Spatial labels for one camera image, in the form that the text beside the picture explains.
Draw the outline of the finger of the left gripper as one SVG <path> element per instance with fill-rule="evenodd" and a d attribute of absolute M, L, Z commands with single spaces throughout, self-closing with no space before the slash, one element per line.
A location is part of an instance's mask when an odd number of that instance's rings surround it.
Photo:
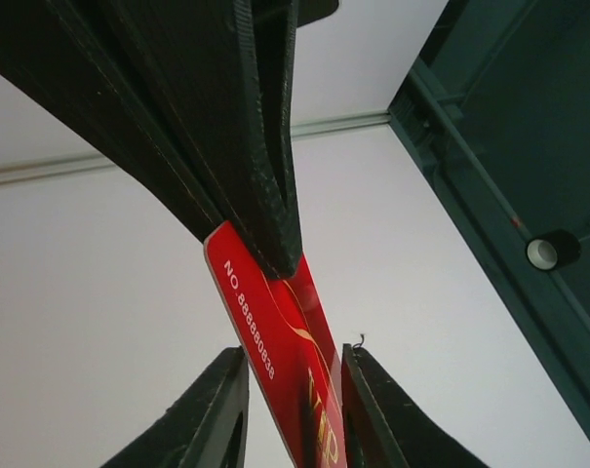
<path fill-rule="evenodd" d="M 234 19 L 246 108 L 241 224 L 271 279 L 290 278 L 302 257 L 291 110 L 298 28 L 337 11 L 336 1 L 236 1 Z"/>
<path fill-rule="evenodd" d="M 0 75 L 197 238 L 252 239 L 248 1 L 0 1 Z"/>

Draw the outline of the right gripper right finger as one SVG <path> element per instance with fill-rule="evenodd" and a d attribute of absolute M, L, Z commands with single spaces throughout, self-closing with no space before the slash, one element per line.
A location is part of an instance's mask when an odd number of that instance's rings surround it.
<path fill-rule="evenodd" d="M 484 467 L 439 427 L 361 345 L 342 347 L 341 387 L 349 467 Z"/>

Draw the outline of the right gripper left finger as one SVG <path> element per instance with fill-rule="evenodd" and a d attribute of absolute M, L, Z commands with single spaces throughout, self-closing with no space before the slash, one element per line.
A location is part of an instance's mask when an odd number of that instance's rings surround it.
<path fill-rule="evenodd" d="M 106 467 L 242 467 L 248 430 L 249 367 L 227 347 L 148 429 Z"/>

